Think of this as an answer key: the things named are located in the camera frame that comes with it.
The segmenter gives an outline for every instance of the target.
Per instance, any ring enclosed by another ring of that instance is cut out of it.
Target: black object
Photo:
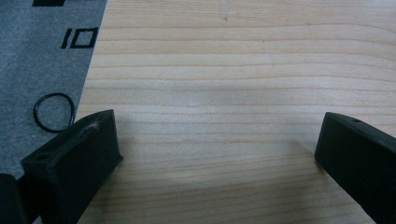
[[[74,107],[73,101],[72,99],[64,94],[64,93],[60,93],[60,92],[55,92],[55,93],[51,93],[51,94],[47,94],[43,97],[41,97],[40,99],[38,99],[38,101],[35,103],[35,107],[33,108],[33,118],[35,119],[35,123],[38,125],[38,127],[40,127],[42,130],[47,131],[49,133],[61,133],[63,132],[65,129],[62,130],[53,130],[51,128],[48,128],[46,126],[44,126],[43,123],[41,123],[40,119],[38,118],[38,109],[40,108],[41,103],[43,103],[43,101],[54,97],[54,96],[62,96],[64,97],[67,102],[70,104],[70,119],[69,119],[69,123],[67,125],[67,127],[70,127],[70,125],[72,125],[74,123],[75,120],[75,113],[76,113],[76,109]]]
[[[113,110],[79,120],[21,161],[25,175],[17,185],[0,175],[6,183],[0,199],[13,192],[8,201],[14,202],[7,211],[0,207],[0,223],[32,223],[38,216],[43,223],[77,223],[121,160]]]
[[[62,7],[64,0],[35,0],[32,7]]]
[[[351,117],[326,113],[317,162],[376,223],[396,223],[396,139]]]

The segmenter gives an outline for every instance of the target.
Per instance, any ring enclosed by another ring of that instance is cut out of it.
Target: black rubber o-ring
[[[42,130],[47,131],[49,133],[61,133],[62,131],[64,131],[65,129],[62,130],[53,130],[51,128],[47,128],[46,126],[44,126],[44,124],[41,123],[40,119],[38,118],[38,108],[40,107],[41,103],[43,103],[43,101],[54,97],[54,96],[62,96],[64,97],[70,104],[70,120],[69,120],[69,124],[67,127],[70,127],[70,125],[72,125],[74,123],[75,120],[75,107],[73,104],[72,99],[64,94],[64,93],[60,93],[60,92],[55,92],[55,93],[51,93],[51,94],[47,94],[43,97],[41,97],[36,103],[35,103],[35,107],[33,109],[33,118],[35,119],[35,123],[38,125],[38,127],[40,127]]]

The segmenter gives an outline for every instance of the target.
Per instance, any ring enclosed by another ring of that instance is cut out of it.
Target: black plastic block
[[[396,139],[351,117],[326,113],[315,158],[377,223],[396,223]]]
[[[121,160],[113,110],[79,120],[23,159],[29,182],[49,186],[43,223],[77,223]]]

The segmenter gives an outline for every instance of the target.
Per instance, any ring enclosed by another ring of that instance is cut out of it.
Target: wooden surface
[[[396,135],[395,1],[109,0],[78,116],[124,161],[80,223],[373,223],[315,164],[327,111]]]

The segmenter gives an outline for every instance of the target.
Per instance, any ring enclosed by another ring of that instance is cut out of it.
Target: wood grain
[[[313,152],[327,111],[396,135],[395,11],[109,0],[78,116],[124,161],[80,223],[373,223]]]

